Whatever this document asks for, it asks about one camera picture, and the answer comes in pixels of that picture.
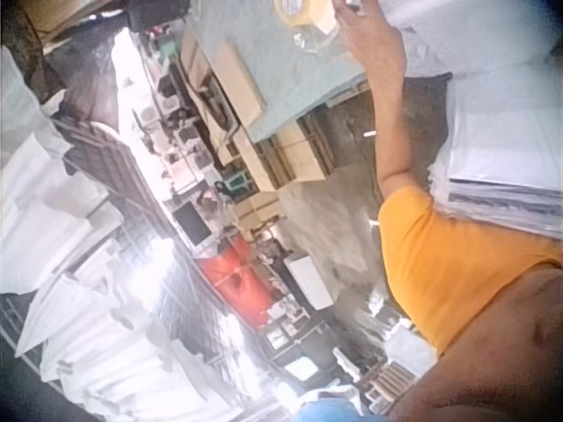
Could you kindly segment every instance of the wooden pallet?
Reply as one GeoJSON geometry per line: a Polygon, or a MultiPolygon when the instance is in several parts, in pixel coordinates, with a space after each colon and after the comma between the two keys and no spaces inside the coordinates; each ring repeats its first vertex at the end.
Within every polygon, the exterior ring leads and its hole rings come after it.
{"type": "Polygon", "coordinates": [[[303,130],[307,141],[310,143],[323,173],[326,176],[332,174],[335,168],[334,154],[328,146],[324,130],[310,114],[299,119],[297,124],[303,130]]]}
{"type": "Polygon", "coordinates": [[[258,142],[254,145],[254,148],[276,189],[285,186],[296,178],[291,164],[275,138],[258,142]]]}

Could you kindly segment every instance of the table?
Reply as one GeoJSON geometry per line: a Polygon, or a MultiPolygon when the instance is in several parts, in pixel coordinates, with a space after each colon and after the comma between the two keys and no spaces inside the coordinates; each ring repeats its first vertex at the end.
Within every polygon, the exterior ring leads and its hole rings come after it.
{"type": "Polygon", "coordinates": [[[198,21],[189,18],[188,24],[212,66],[221,43],[232,43],[266,100],[265,111],[247,128],[253,142],[364,80],[360,66],[347,55],[312,54],[297,47],[273,0],[201,1],[198,21]]]}

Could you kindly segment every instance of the person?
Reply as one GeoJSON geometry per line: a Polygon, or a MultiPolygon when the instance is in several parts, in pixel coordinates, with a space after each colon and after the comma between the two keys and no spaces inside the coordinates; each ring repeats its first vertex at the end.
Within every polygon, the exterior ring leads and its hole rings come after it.
{"type": "Polygon", "coordinates": [[[384,196],[379,228],[389,287],[440,356],[389,418],[563,420],[561,244],[434,210],[412,175],[401,112],[401,34],[377,0],[363,0],[362,16],[345,0],[333,4],[376,111],[377,182],[384,196]]]}

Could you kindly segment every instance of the cardboard sheet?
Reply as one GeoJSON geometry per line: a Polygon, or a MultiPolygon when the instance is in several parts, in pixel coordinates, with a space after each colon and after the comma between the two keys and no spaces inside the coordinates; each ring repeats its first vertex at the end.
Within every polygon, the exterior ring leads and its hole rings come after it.
{"type": "Polygon", "coordinates": [[[241,123],[249,127],[262,114],[266,102],[240,54],[230,43],[224,42],[219,46],[213,70],[241,123]]]}

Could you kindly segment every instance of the orange t-shirt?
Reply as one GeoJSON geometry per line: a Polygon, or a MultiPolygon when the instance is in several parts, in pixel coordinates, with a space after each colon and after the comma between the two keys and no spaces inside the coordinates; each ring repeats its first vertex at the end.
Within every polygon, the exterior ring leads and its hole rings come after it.
{"type": "Polygon", "coordinates": [[[439,353],[503,287],[538,263],[563,260],[551,239],[441,215],[416,186],[385,201],[379,224],[391,291],[439,353]]]}

